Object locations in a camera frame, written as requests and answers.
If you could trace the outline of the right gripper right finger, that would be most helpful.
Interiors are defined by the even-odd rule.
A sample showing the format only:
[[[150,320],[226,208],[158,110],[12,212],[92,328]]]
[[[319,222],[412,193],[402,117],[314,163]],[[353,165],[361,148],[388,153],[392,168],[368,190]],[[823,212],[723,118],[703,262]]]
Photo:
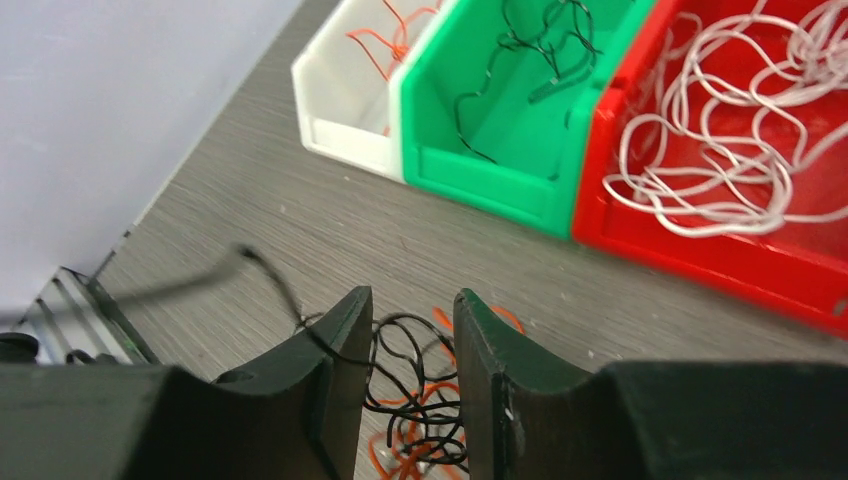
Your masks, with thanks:
[[[847,369],[827,362],[611,362],[588,372],[453,307],[474,479],[843,479]]]

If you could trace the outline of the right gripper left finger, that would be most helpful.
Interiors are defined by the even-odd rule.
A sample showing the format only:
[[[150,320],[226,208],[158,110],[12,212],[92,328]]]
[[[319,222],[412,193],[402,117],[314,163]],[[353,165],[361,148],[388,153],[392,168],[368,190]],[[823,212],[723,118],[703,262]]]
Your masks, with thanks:
[[[372,292],[218,377],[177,366],[1,369],[5,479],[350,479]]]

